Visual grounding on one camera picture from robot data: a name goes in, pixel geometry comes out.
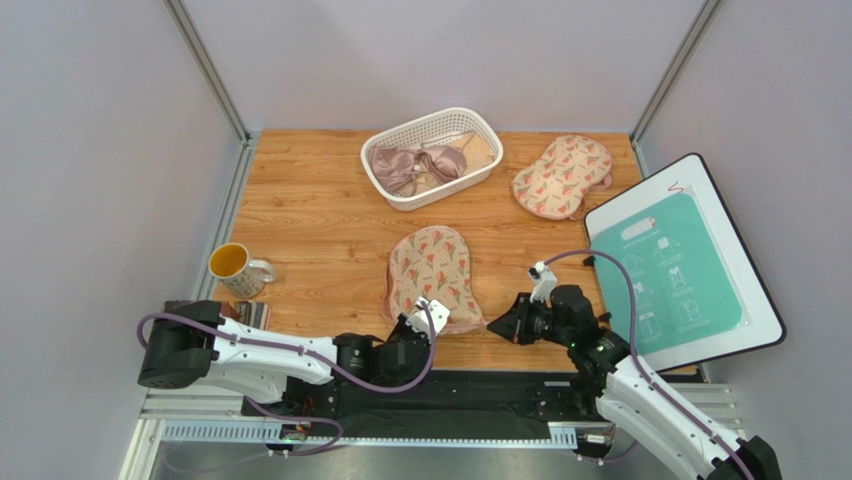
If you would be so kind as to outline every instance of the pink bra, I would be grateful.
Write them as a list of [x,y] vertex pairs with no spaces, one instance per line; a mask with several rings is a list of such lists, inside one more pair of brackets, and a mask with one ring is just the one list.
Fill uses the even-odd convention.
[[448,183],[460,178],[467,169],[467,160],[462,153],[465,146],[467,144],[458,149],[448,145],[423,147],[421,144],[420,150],[417,151],[398,147],[373,147],[370,166],[376,180],[388,193],[396,193],[418,174],[424,173],[420,167],[421,163],[439,182]]

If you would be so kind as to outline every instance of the instruction diagram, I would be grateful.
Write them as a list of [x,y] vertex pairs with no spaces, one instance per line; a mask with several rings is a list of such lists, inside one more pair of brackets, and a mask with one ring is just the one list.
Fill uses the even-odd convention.
[[678,266],[669,269],[669,280],[672,281],[672,287],[675,290],[686,288],[686,279],[683,278],[683,272]]
[[681,325],[691,325],[701,321],[701,310],[694,300],[684,300],[677,306],[677,313]]
[[660,334],[660,324],[654,312],[639,315],[639,335],[642,338],[650,338]]
[[648,294],[654,293],[651,287],[645,286],[642,282],[633,284],[633,295],[636,296],[636,303],[645,303],[648,301]]
[[632,253],[628,253],[621,259],[621,263],[624,265],[624,268],[627,269],[629,273],[636,273],[639,268],[641,268],[641,263],[644,262],[642,257],[637,257]]
[[680,243],[670,239],[669,237],[663,237],[657,240],[657,245],[654,247],[654,256],[660,258],[669,258],[674,255],[675,247],[679,247]]

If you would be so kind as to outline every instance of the wooden table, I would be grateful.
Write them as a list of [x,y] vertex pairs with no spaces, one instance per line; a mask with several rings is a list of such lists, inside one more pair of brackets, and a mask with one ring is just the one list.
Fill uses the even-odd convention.
[[[405,235],[429,225],[458,230],[470,247],[473,293],[487,320],[530,291],[526,270],[566,250],[588,248],[582,222],[535,217],[512,198],[510,181],[530,165],[558,133],[501,133],[503,161],[484,182],[413,212],[399,212],[379,195],[361,165],[361,145],[376,132],[267,130],[257,147],[232,241],[271,261],[280,280],[255,300],[272,307],[270,329],[307,337],[344,332],[386,337],[379,316],[391,249]],[[586,134],[612,153],[613,186],[590,192],[588,208],[640,179],[623,133]],[[580,285],[602,313],[593,271],[582,257],[557,262],[560,283]],[[219,286],[217,299],[230,298]],[[513,345],[484,328],[441,336],[438,368],[572,371],[565,348],[545,342]]]

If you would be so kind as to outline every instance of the white plastic basket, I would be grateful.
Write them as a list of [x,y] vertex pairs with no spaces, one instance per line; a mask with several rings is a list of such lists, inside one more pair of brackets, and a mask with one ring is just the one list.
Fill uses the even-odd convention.
[[[368,152],[374,145],[377,147],[401,147],[401,148],[416,148],[423,142],[430,142],[436,138],[447,137],[453,134],[461,134],[465,132],[476,132],[482,137],[491,147],[494,152],[494,161],[490,165],[477,170],[476,172],[464,177],[445,183],[439,187],[433,188],[428,192],[423,192],[413,197],[397,197],[385,191],[373,175],[373,169],[370,168],[370,160]],[[432,145],[452,143],[458,137],[445,138],[440,142],[431,143]],[[412,120],[398,127],[391,128],[382,133],[376,134],[364,143],[361,147],[361,162],[364,164],[364,170],[373,182],[376,190],[385,197],[385,200],[397,210],[410,211],[428,205],[432,202],[450,196],[456,192],[460,192],[465,188],[488,178],[491,170],[503,160],[503,144],[497,138],[497,134],[473,110],[468,108],[448,108],[435,112],[425,117],[420,117],[417,120]]]

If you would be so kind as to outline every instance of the white wall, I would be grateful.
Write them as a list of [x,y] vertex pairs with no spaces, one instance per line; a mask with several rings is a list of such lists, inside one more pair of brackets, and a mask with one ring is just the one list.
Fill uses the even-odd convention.
[[700,0],[186,0],[249,129],[628,131]]
[[0,4],[0,478],[113,479],[237,143],[163,4]]
[[784,478],[849,478],[852,3],[726,2],[654,123],[652,171],[704,154],[787,323],[713,362]]

